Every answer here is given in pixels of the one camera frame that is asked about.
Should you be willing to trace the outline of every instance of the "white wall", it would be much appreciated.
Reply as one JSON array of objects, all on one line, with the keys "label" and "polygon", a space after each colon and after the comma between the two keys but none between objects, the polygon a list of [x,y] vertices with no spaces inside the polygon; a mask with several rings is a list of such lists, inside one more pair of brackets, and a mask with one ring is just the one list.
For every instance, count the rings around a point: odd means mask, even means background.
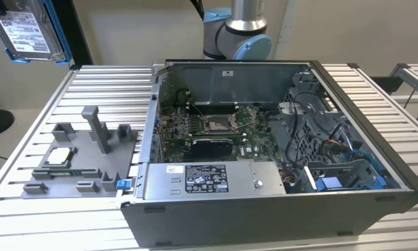
[{"label": "white wall", "polygon": [[[96,64],[144,64],[202,56],[202,22],[189,0],[74,0]],[[286,0],[265,1],[266,33],[276,44]],[[205,0],[205,10],[230,0]]]},{"label": "white wall", "polygon": [[0,40],[0,108],[41,108],[66,69],[66,66],[57,66],[52,62],[13,63]]},{"label": "white wall", "polygon": [[418,63],[418,0],[297,0],[285,59],[357,63],[388,75]]}]

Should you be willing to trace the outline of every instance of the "motherboard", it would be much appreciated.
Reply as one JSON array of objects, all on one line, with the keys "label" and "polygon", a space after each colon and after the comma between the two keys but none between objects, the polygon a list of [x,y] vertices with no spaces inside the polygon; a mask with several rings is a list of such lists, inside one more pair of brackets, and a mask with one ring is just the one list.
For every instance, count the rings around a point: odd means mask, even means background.
[{"label": "motherboard", "polygon": [[161,142],[166,163],[240,159],[281,162],[260,105],[164,107]]}]

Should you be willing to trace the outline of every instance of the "hard drive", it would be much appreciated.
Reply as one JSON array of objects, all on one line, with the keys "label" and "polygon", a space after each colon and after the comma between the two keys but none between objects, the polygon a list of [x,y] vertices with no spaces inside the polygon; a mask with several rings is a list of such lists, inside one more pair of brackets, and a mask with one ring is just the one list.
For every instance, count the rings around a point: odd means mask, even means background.
[{"label": "hard drive", "polygon": [[3,0],[0,37],[13,61],[66,60],[52,20],[40,1]]}]

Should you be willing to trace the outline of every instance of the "wire bundle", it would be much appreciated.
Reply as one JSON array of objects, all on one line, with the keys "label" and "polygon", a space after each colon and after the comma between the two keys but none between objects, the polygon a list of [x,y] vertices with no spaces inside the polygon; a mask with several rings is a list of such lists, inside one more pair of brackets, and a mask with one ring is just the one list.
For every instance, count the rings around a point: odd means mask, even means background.
[{"label": "wire bundle", "polygon": [[192,2],[192,5],[194,6],[198,15],[201,17],[201,20],[204,19],[204,7],[202,7],[202,1],[201,0],[189,0]]}]

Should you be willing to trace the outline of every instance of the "hard drive label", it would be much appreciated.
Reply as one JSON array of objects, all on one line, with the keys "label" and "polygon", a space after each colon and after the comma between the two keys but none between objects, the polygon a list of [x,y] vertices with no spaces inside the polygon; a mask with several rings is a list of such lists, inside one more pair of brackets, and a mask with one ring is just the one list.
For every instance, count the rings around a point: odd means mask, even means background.
[{"label": "hard drive label", "polygon": [[225,165],[186,166],[186,192],[229,192]]},{"label": "hard drive label", "polygon": [[50,53],[37,20],[30,12],[7,12],[7,15],[0,17],[0,24],[16,51]]}]

